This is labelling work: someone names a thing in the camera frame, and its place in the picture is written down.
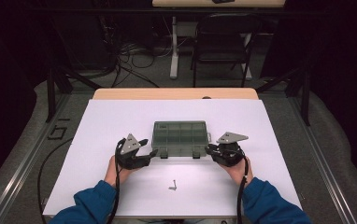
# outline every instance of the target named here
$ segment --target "table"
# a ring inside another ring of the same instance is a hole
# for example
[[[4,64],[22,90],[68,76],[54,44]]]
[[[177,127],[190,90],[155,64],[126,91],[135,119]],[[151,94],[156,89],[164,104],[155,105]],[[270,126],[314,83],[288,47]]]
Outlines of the table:
[[[200,99],[204,96],[212,99]],[[250,139],[239,145],[251,158],[253,172],[274,184],[287,201],[301,207],[255,90],[100,89],[83,115],[44,215],[52,217],[73,205],[72,196],[77,191],[102,179],[108,158],[123,136],[132,132],[137,139],[151,139],[157,119],[202,119],[214,141],[227,131],[248,135]],[[150,151],[147,144],[139,155]],[[177,190],[169,189],[173,180]],[[150,166],[133,173],[122,185],[116,218],[235,217],[236,195],[235,183],[209,156],[198,160],[153,158]]]
[[[223,4],[214,4],[212,0],[153,0],[152,5],[154,7],[283,7],[286,0],[235,0],[234,2],[230,3],[223,3]],[[185,23],[187,26],[187,30],[192,31],[194,35],[194,27],[196,23],[188,24]],[[179,50],[178,50],[178,27],[179,23],[177,22],[176,17],[173,17],[172,21],[172,63],[170,66],[170,78],[175,79],[178,77],[178,66],[179,66]],[[250,37],[246,36],[246,42],[249,42]],[[245,69],[245,64],[241,64],[242,70]],[[251,80],[251,72],[248,69],[246,74],[246,80]]]

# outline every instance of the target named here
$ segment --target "gray carpet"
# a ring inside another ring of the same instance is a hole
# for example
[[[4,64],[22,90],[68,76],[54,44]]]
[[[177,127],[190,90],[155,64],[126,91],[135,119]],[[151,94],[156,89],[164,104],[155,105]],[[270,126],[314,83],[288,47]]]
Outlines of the gray carpet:
[[[258,75],[261,72],[269,41],[270,38],[268,36],[258,39],[250,62],[250,69],[254,78],[252,81],[246,82],[246,87],[257,88],[264,84],[265,78],[259,79]],[[176,80],[169,78],[170,57],[155,58],[150,67],[146,69],[137,68],[136,71],[142,73],[160,87],[191,87],[192,71],[189,69],[191,57],[189,52],[185,46],[180,51],[180,66],[178,79]],[[149,56],[142,55],[135,55],[135,60],[137,65],[147,65],[151,62]],[[239,68],[233,71],[230,71],[229,66],[222,66],[218,69],[210,69],[210,67],[206,66],[200,67],[200,69],[200,80],[198,82],[200,87],[237,87],[240,85],[239,80],[226,80],[226,77],[240,77]],[[206,74],[210,74],[211,72],[214,72],[213,76],[219,78],[219,80],[206,79]],[[122,73],[119,76],[118,82],[122,80],[123,82],[118,85],[118,88],[152,87],[151,84],[139,77],[134,75],[126,77],[126,75],[127,73]],[[114,74],[110,74],[105,77],[96,78],[94,81],[104,87],[108,87],[112,84],[114,77]],[[51,132],[46,134],[45,141],[40,146],[36,162],[28,176],[24,178],[25,181],[21,186],[21,190],[0,218],[2,223],[41,223],[36,198],[36,180],[41,162],[55,147],[59,146],[64,140],[74,136],[87,102],[93,96],[93,91],[87,86],[76,80],[72,80],[72,83],[75,87],[73,94],[68,96],[66,105],[61,108],[61,113],[58,115],[55,123],[51,124],[52,127],[56,125],[58,129],[54,134],[51,134]],[[260,98],[264,101],[294,186],[299,194],[299,198],[302,199],[301,204],[314,223],[342,223],[343,221],[336,210],[329,189],[326,187],[312,156],[312,145],[309,143],[307,135],[302,128],[301,120],[298,119],[295,109],[293,109],[293,104],[291,104],[292,99],[286,98],[282,93],[284,87],[285,83],[281,83],[274,87],[271,92],[260,94]],[[36,90],[38,101],[33,117],[29,121],[18,144],[12,149],[7,162],[0,170],[0,198],[9,180],[20,166],[22,159],[29,150],[32,150],[32,145],[37,135],[41,132],[47,117],[45,83],[40,85]],[[351,212],[357,220],[357,172],[350,162],[350,145],[348,140],[334,117],[328,112],[320,99],[313,94],[311,95],[309,112],[312,125],[311,130],[315,133],[322,153],[328,161],[336,182],[341,187]],[[62,140],[48,140],[48,136],[53,138],[59,135],[62,132],[60,128],[66,128],[64,138]],[[46,163],[41,183],[42,197],[49,197],[68,147],[69,143],[60,147]]]

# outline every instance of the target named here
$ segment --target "person's left hand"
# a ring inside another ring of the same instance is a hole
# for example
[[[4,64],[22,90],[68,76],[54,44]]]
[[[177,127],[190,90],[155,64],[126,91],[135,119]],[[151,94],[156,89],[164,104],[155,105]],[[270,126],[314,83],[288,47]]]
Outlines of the person's left hand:
[[[139,169],[126,170],[126,169],[122,169],[119,165],[118,165],[118,169],[121,170],[120,171],[120,184],[125,182],[125,180],[129,177],[129,175],[131,173],[139,170]],[[106,176],[105,176],[104,180],[109,185],[111,185],[113,188],[115,188],[116,187],[116,183],[115,183],[116,179],[117,179],[117,172],[115,170],[115,156],[112,156],[109,159],[109,164],[108,164],[108,168],[107,168],[107,172],[106,172]]]

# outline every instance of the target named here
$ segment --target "person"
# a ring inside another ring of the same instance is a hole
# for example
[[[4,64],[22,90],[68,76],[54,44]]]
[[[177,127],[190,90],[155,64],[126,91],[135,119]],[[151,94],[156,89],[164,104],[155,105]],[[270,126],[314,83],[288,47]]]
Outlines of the person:
[[[287,202],[268,181],[255,177],[250,159],[247,183],[242,203],[244,214],[251,223],[311,223],[307,214],[298,206]],[[245,159],[232,167],[220,165],[239,186],[245,173]],[[136,170],[121,169],[120,182],[123,183]],[[106,176],[92,189],[85,189],[74,195],[76,205],[60,211],[50,224],[60,223],[106,223],[116,195],[115,157],[109,160]]]

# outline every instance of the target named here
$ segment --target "white paper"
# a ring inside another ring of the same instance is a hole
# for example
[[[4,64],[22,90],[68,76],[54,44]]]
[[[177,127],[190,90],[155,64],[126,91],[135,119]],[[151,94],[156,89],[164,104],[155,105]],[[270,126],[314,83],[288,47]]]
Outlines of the white paper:
[[[278,141],[260,100],[91,100],[44,210],[54,216],[74,205],[73,195],[104,178],[117,143],[132,133],[149,139],[138,155],[151,152],[155,121],[204,120],[212,143],[225,132],[244,134],[238,142],[255,176],[301,207]],[[194,160],[153,158],[121,185],[117,217],[235,217],[237,186],[210,156]]]

